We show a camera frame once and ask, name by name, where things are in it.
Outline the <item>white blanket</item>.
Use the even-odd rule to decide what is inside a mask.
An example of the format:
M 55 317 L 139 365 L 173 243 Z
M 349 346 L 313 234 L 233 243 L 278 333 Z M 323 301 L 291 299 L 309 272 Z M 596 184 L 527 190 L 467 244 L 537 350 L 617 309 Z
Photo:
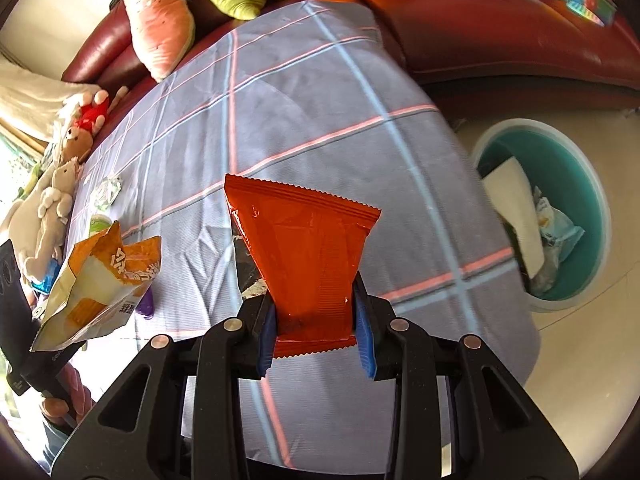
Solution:
M 80 98 L 100 90 L 35 74 L 1 57 L 1 119 L 44 142 L 56 142 L 70 123 Z

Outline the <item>white green yogurt cup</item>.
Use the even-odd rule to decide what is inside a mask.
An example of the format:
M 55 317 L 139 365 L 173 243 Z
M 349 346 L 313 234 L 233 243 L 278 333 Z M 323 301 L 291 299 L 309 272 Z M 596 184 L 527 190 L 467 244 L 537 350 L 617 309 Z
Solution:
M 93 236 L 107 230 L 113 224 L 113 220 L 105 214 L 93 214 L 89 221 L 89 235 Z

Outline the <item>pink rabbit plush pillow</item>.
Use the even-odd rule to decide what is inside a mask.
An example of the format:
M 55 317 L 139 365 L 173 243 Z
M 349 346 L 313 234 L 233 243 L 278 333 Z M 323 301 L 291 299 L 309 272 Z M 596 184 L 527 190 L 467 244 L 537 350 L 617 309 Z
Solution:
M 151 77 L 167 78 L 192 47 L 195 23 L 186 0 L 124 0 L 132 47 Z

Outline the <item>white paper sheet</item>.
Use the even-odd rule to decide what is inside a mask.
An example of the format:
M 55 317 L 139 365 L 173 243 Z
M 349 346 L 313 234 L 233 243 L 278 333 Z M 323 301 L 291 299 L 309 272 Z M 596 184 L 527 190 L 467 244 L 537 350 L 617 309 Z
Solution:
M 526 273 L 534 278 L 544 265 L 533 192 L 515 157 L 510 157 L 483 179 L 496 213 L 514 229 Z

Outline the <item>brown teddy bear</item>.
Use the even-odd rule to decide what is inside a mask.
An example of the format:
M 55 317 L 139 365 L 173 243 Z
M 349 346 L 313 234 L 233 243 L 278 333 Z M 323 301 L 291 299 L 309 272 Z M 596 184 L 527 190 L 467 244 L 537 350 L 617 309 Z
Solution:
M 82 164 L 89 157 L 93 147 L 93 136 L 90 131 L 71 126 L 65 133 L 61 144 L 60 163 L 66 164 L 76 159 Z

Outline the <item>red orange snack wrapper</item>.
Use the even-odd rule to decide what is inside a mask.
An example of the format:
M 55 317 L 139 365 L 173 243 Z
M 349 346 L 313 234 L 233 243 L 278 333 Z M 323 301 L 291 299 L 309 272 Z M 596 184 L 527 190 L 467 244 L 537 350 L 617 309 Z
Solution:
M 352 282 L 378 208 L 300 186 L 228 174 L 234 224 L 276 306 L 273 355 L 356 344 Z

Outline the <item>orange yellow snack bag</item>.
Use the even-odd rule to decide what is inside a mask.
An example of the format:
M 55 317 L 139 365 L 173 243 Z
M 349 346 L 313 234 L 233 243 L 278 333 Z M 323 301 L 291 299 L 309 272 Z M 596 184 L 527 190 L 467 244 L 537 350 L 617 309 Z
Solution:
M 162 238 L 126 245 L 118 222 L 77 243 L 53 284 L 30 350 L 60 351 L 126 325 L 161 265 Z

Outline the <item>crumpled plastic wrapper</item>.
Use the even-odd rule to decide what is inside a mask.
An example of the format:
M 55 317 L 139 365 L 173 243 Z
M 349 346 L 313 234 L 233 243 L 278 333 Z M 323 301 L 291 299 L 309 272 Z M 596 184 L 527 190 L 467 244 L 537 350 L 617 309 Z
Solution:
M 91 193 L 91 203 L 96 210 L 106 211 L 110 208 L 122 190 L 119 177 L 105 178 Z

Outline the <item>purple egg toy shell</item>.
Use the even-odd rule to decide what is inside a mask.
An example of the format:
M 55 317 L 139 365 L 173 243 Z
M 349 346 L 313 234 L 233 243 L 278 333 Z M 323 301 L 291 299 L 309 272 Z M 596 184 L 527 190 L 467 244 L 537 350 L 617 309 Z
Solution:
M 136 313 L 143 316 L 146 320 L 150 320 L 155 313 L 154 299 L 152 288 L 149 288 L 136 307 Z

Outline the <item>teal trash bin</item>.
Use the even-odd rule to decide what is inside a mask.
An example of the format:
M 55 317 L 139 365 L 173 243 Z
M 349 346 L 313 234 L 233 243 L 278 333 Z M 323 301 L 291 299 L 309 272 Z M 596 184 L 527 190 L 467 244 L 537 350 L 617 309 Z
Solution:
M 472 161 L 483 177 L 508 164 L 525 178 L 544 256 L 538 274 L 525 279 L 530 307 L 552 312 L 580 304 L 604 271 L 612 240 L 608 200 L 587 156 L 560 130 L 515 118 L 487 129 Z

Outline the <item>red plush toy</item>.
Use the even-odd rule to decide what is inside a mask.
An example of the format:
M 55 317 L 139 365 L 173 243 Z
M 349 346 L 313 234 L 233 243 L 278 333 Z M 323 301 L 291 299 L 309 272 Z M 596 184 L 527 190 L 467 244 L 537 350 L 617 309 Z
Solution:
M 86 130 L 96 136 L 104 126 L 108 114 L 127 95 L 128 88 L 120 87 L 114 96 L 110 96 L 106 90 L 97 92 L 85 92 L 79 101 L 79 110 L 76 114 L 72 126 Z

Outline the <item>dark red leather sofa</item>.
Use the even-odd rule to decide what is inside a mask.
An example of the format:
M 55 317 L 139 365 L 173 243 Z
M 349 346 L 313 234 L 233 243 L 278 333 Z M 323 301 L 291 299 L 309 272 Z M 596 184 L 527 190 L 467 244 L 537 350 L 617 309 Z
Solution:
M 561 0 L 269 0 L 246 22 L 210 0 L 186 4 L 195 44 L 165 80 L 134 52 L 124 6 L 100 21 L 63 80 L 125 90 L 110 127 L 203 113 L 247 132 L 271 119 L 352 122 L 407 106 L 467 118 L 639 104 L 631 27 L 590 23 Z

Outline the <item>purple plaid tablecloth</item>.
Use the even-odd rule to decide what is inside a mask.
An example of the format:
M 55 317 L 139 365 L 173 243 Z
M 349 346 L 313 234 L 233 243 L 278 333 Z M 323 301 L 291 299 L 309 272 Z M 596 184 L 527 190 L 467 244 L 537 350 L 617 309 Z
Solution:
M 92 192 L 111 178 L 125 240 L 163 240 L 152 318 L 133 316 L 74 357 L 95 396 L 151 337 L 198 336 L 239 309 L 227 174 L 378 207 L 360 262 L 368 292 L 432 335 L 480 336 L 519 380 L 532 372 L 540 338 L 468 155 L 383 50 L 368 9 L 306 1 L 224 35 L 87 160 L 68 241 L 87 236 Z

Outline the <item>light blue snack wrapper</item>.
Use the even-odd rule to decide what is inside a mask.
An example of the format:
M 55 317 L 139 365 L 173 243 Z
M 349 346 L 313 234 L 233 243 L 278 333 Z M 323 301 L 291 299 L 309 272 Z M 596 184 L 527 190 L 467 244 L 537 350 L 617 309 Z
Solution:
M 533 278 L 533 289 L 541 294 L 555 284 L 561 263 L 573 252 L 585 230 L 553 207 L 538 186 L 534 187 L 533 199 L 544 252 L 544 264 Z

